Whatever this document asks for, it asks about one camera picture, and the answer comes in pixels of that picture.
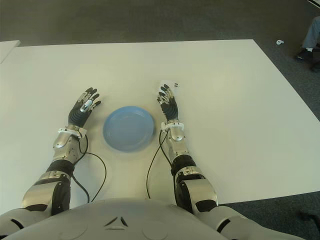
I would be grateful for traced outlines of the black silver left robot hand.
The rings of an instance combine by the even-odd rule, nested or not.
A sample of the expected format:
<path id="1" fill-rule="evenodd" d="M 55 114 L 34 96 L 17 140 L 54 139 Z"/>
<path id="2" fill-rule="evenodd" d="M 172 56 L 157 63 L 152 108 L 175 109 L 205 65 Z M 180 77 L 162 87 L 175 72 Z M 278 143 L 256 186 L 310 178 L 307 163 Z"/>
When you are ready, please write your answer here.
<path id="1" fill-rule="evenodd" d="M 96 88 L 85 90 L 75 102 L 68 115 L 68 124 L 82 128 L 87 122 L 93 109 L 101 104 L 97 98 L 100 96 Z"/>

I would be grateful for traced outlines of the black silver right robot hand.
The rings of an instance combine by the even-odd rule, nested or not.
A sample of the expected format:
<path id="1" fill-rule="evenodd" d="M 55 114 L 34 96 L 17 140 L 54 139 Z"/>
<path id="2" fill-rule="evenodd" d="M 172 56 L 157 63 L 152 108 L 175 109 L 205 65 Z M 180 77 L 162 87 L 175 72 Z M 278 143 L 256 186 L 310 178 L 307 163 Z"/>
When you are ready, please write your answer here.
<path id="1" fill-rule="evenodd" d="M 157 95 L 157 101 L 167 121 L 179 119 L 179 109 L 174 93 L 167 84 L 160 87 L 160 91 Z"/>

